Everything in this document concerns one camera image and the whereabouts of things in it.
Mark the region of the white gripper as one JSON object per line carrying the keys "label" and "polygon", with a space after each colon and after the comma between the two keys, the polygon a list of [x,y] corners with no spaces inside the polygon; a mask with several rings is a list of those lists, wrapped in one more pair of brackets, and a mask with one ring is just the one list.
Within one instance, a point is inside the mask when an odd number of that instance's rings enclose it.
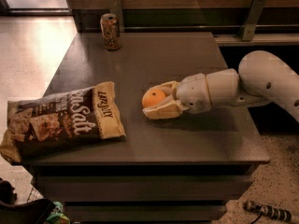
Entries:
{"label": "white gripper", "polygon": [[185,77],[179,84],[176,81],[168,81],[150,87],[149,93],[163,93],[167,97],[159,104],[143,109],[148,119],[173,119],[179,117],[184,111],[199,114],[211,109],[204,74]]}

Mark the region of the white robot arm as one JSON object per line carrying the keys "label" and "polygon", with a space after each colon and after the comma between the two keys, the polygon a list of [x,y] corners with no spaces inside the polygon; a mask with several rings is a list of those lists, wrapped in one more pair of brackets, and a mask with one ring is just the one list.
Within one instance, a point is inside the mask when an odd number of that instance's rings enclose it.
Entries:
{"label": "white robot arm", "polygon": [[217,106],[262,106],[271,102],[299,121],[299,76],[278,56],[263,50],[248,53],[238,68],[196,74],[147,90],[142,100],[148,119],[199,114]]}

